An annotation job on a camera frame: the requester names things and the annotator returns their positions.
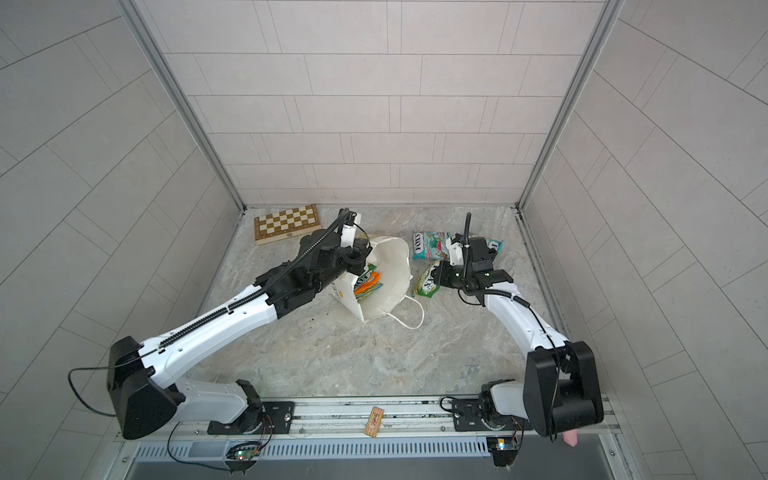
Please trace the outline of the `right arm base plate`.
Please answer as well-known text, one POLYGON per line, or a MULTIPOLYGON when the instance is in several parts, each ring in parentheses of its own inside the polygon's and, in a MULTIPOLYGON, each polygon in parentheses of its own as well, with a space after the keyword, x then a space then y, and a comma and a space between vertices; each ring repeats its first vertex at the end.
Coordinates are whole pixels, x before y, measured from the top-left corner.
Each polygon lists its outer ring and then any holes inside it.
POLYGON ((515 416, 486 417, 482 402, 477 398, 456 398, 444 396, 440 408, 449 413, 456 432, 511 432, 530 430, 530 423, 515 416))

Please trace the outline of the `green spring tea candy bag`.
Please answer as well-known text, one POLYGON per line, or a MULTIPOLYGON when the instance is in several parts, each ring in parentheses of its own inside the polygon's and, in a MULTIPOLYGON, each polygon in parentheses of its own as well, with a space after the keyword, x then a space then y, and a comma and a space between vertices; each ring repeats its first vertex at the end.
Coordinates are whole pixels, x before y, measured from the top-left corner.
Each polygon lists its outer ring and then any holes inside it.
POLYGON ((413 293, 417 296, 432 298, 440 289, 439 283, 435 280, 435 272, 439 269, 441 262, 435 261, 430 264, 427 270, 419 277, 414 287, 413 293))

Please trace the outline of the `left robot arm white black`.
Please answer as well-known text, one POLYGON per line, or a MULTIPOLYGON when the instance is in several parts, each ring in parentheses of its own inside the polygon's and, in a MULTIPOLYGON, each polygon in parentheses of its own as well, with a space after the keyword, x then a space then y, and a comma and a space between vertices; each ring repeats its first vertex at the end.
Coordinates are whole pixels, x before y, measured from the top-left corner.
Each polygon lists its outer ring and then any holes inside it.
POLYGON ((229 302, 142 342, 127 336, 109 355, 107 392, 122 435, 136 440, 173 422, 208 421, 218 433, 262 428, 265 408, 246 380, 193 381, 186 373, 245 334, 310 303, 342 274, 359 275, 369 240, 345 230, 316 231, 300 241, 297 257, 258 276, 229 302))

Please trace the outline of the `teal mint candy bag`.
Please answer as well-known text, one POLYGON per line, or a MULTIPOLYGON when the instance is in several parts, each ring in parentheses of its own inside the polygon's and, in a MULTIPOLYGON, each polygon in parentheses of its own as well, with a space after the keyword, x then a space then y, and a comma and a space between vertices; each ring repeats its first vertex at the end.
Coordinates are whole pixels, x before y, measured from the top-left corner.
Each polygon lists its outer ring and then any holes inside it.
POLYGON ((494 239, 487 239, 486 240, 487 246, 491 250, 495 250, 497 253, 501 252, 503 242, 494 240, 494 239))
POLYGON ((450 258, 450 234, 448 232, 413 233, 414 260, 439 261, 450 258))

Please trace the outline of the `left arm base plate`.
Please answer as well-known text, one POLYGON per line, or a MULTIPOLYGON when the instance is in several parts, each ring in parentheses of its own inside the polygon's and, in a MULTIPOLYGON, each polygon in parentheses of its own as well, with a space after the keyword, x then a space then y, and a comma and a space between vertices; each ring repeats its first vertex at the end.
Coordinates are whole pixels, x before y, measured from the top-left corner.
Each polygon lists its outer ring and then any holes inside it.
POLYGON ((296 404, 267 401, 260 408, 249 406, 233 423, 211 421, 208 435, 282 435, 290 432, 296 404))

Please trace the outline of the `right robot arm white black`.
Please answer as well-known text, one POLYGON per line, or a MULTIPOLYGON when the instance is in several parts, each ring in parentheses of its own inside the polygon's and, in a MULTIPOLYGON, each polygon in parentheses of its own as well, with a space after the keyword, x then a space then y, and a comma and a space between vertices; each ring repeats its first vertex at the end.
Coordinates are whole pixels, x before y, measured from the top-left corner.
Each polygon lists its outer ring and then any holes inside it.
POLYGON ((497 251, 482 237, 457 234, 449 258, 431 278, 460 299, 491 312, 526 355, 524 378, 484 384, 480 417, 492 429, 523 420, 543 437, 599 424, 604 419, 595 355, 544 321, 522 297, 512 276, 494 267, 497 251))

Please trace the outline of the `white paper bag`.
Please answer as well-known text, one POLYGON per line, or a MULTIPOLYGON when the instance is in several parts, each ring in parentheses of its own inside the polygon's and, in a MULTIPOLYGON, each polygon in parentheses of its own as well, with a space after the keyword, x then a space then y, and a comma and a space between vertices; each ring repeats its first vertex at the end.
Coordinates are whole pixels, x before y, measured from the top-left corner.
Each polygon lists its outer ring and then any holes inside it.
POLYGON ((419 329, 424 322, 425 309, 408 295, 412 275, 406 241, 378 236, 371 242, 373 249, 365 260, 363 273, 344 273, 331 284, 335 298, 362 323, 389 317, 409 330, 419 329), (419 310, 419 321, 415 325, 394 312, 404 300, 414 302, 419 310))

